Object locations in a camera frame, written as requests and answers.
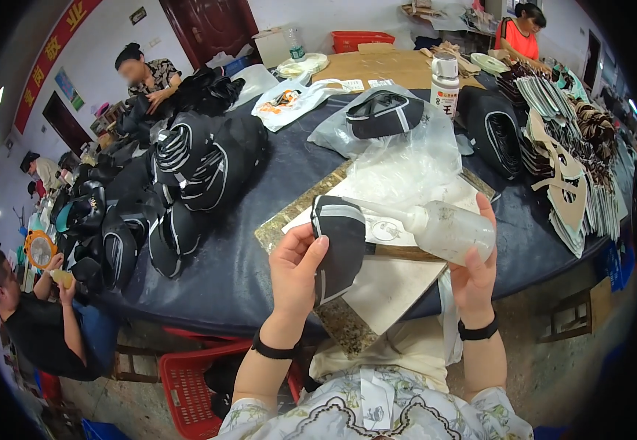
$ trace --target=person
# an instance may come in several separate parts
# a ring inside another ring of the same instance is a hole
[[[47,190],[44,189],[44,185],[40,179],[28,183],[28,193],[30,194],[30,198],[32,198],[32,195],[34,195],[35,192],[37,192],[37,195],[40,196],[40,200],[45,196],[45,194],[47,194]]]
[[[538,60],[536,34],[546,27],[543,12],[532,3],[517,3],[514,14],[516,19],[505,17],[499,22],[495,33],[495,49],[506,49],[510,57],[550,72],[551,68]]]
[[[61,267],[56,254],[47,270]],[[32,293],[23,293],[0,251],[0,317],[18,352],[38,370],[79,381],[110,373],[119,321],[74,299],[76,283],[59,284],[60,304],[48,301],[52,278],[44,272]]]
[[[182,72],[167,58],[146,63],[138,43],[130,43],[120,52],[116,58],[116,70],[129,81],[128,94],[131,98],[138,94],[146,95],[150,103],[148,114],[154,113],[182,83]]]
[[[482,216],[492,207],[477,195]],[[450,265],[461,317],[466,390],[449,394],[443,329],[436,317],[396,324],[349,360],[331,341],[317,350],[309,375],[322,385],[276,416],[277,393],[314,305],[314,273],[330,243],[311,224],[292,228],[269,258],[274,309],[235,379],[232,406],[218,439],[532,439],[507,394],[507,357],[492,309],[497,249],[481,261],[473,247],[466,266]]]
[[[25,154],[23,161],[20,163],[20,169],[34,178],[35,181],[41,180],[42,186],[47,191],[52,191],[59,187],[59,166],[48,158],[40,157],[37,153],[29,151]]]

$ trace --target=black t-shirt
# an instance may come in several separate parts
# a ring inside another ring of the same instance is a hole
[[[74,311],[77,321],[79,314]],[[88,367],[64,340],[64,312],[61,304],[23,293],[15,312],[4,323],[15,347],[38,370],[55,376],[92,381],[100,376],[83,341]]]

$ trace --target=door handle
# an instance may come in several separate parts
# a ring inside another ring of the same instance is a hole
[[[200,43],[201,40],[202,40],[201,39],[201,32],[199,32],[199,30],[197,28],[195,28],[195,27],[191,28],[191,32],[194,33],[194,38],[196,39],[196,42]]]

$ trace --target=dark blue tablecloth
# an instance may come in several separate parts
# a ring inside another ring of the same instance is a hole
[[[494,78],[480,75],[488,88]],[[413,90],[429,100],[428,90]],[[335,170],[344,158],[306,142],[306,137],[357,94],[332,96],[277,133],[270,133],[271,153],[266,170],[247,188],[237,206],[216,225],[197,252],[188,256],[178,279],[166,279],[151,266],[147,246],[138,258],[135,276],[120,294],[103,294],[92,303],[130,317],[204,334],[250,336],[272,310],[267,253],[254,230],[292,203],[316,182]],[[236,113],[250,114],[253,100]],[[554,277],[580,262],[548,222],[550,204],[531,190],[531,176],[506,181],[473,155],[463,164],[502,193],[493,207],[498,220],[498,277],[494,298],[515,294],[527,286]],[[631,173],[620,178],[627,206],[631,206]],[[589,236],[583,258],[602,248],[607,238]],[[403,319],[440,312],[437,283]],[[311,315],[306,334],[325,335]]]

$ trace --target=floral blouse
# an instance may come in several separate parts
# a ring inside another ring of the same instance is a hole
[[[164,90],[169,87],[169,80],[171,80],[174,75],[182,75],[182,72],[177,70],[172,62],[167,58],[152,60],[147,63],[147,67],[149,67],[150,72],[152,72],[152,77],[154,78],[154,87],[147,87],[147,84],[145,84],[144,82],[141,82],[138,85],[130,86],[128,87],[128,94],[131,98],[139,94],[150,94],[153,92],[158,92],[159,90]]]
[[[250,439],[533,439],[502,388],[481,391],[472,402],[429,388],[420,374],[395,366],[353,367],[325,383],[284,415],[260,400],[233,404],[218,433]],[[378,393],[380,399],[366,399]],[[385,402],[375,406],[373,401]]]

